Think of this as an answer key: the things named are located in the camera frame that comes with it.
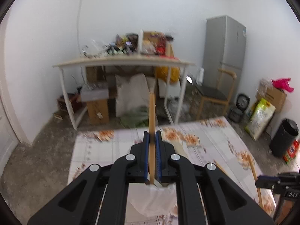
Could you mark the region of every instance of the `refrigerator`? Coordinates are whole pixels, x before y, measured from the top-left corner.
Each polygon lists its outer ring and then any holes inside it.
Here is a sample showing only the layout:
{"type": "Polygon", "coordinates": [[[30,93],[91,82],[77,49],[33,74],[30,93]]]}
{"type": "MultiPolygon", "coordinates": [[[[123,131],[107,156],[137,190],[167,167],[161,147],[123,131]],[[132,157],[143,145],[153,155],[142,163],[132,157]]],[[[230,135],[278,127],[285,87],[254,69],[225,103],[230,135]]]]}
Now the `refrigerator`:
{"type": "MultiPolygon", "coordinates": [[[[244,65],[246,27],[224,15],[207,19],[205,49],[203,56],[203,85],[216,87],[218,68],[234,71],[237,75],[231,97],[234,101],[244,65]]],[[[223,73],[219,90],[227,97],[232,77],[223,73]]]]}

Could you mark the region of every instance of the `chair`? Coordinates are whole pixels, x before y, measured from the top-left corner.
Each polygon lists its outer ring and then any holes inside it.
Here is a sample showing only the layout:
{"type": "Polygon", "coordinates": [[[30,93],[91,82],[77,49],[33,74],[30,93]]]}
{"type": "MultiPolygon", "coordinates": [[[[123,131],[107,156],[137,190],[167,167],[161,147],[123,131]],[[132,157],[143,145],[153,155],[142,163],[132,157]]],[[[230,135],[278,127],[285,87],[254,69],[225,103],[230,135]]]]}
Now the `chair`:
{"type": "MultiPolygon", "coordinates": [[[[225,70],[222,68],[218,68],[218,71],[220,72],[220,75],[219,75],[219,78],[217,79],[216,88],[201,86],[201,85],[197,85],[197,84],[194,85],[196,87],[197,93],[199,93],[202,96],[200,105],[199,105],[199,110],[197,112],[196,120],[199,120],[199,118],[200,118],[200,115],[202,113],[202,108],[203,108],[205,101],[210,101],[212,103],[218,103],[218,104],[225,105],[225,108],[223,110],[223,115],[226,114],[226,110],[227,110],[229,101],[231,100],[231,97],[232,97],[234,83],[236,80],[236,74],[233,71],[225,70]],[[233,79],[230,90],[229,90],[229,94],[227,97],[221,91],[219,91],[223,73],[230,75],[233,79]]],[[[192,107],[194,105],[195,98],[196,98],[196,94],[194,94],[191,105],[190,105],[190,113],[191,113],[192,107]]]]}

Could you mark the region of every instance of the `black trash can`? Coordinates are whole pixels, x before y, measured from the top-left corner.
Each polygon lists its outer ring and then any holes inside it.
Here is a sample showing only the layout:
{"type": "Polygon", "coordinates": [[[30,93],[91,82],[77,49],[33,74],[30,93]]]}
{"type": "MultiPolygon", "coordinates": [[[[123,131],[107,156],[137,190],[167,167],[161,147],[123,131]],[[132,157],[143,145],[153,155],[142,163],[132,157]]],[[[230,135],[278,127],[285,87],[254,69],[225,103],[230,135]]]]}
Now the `black trash can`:
{"type": "Polygon", "coordinates": [[[298,133],[297,124],[293,120],[283,119],[270,143],[272,154],[276,157],[283,157],[298,133]]]}

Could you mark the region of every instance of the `red package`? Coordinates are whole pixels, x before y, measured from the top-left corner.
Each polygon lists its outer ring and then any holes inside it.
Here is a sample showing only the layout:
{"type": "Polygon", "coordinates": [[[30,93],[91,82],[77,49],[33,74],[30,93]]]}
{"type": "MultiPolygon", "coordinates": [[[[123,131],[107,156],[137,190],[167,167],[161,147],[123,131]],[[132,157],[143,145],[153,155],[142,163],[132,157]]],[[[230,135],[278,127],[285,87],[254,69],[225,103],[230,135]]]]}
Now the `red package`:
{"type": "Polygon", "coordinates": [[[293,160],[296,157],[298,148],[299,148],[299,142],[295,140],[291,145],[291,147],[287,150],[287,152],[283,156],[283,159],[285,160],[286,163],[289,163],[291,160],[293,160]]]}
{"type": "Polygon", "coordinates": [[[283,89],[291,93],[294,91],[294,88],[290,87],[289,81],[291,81],[291,78],[272,80],[272,83],[275,88],[283,89]]]}

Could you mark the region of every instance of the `concrete floor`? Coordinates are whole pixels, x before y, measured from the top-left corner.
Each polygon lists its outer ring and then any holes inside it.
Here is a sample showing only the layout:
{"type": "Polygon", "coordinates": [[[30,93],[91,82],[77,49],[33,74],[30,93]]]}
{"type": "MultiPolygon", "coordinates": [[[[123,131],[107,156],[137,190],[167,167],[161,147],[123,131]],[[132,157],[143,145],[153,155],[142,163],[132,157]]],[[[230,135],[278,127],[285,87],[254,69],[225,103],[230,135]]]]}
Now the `concrete floor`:
{"type": "MultiPolygon", "coordinates": [[[[190,97],[186,96],[181,113],[181,122],[194,120],[190,115],[190,97]]],[[[163,102],[157,102],[159,124],[168,124],[163,102]]],[[[176,101],[169,103],[169,109],[175,113],[176,101]]],[[[222,107],[205,104],[203,118],[220,116],[222,107]]],[[[278,172],[298,170],[300,157],[290,165],[282,159],[269,154],[270,137],[263,133],[260,139],[254,142],[244,131],[241,124],[232,124],[233,128],[247,145],[250,152],[266,175],[276,175],[278,172]]],[[[91,126],[88,116],[85,115],[78,131],[119,129],[122,126],[119,120],[112,117],[109,124],[91,126]]],[[[61,122],[51,120],[36,138],[33,146],[18,144],[13,151],[0,180],[0,191],[8,205],[22,224],[53,198],[66,186],[69,165],[74,142],[78,131],[75,131],[68,118],[61,122]]]]}

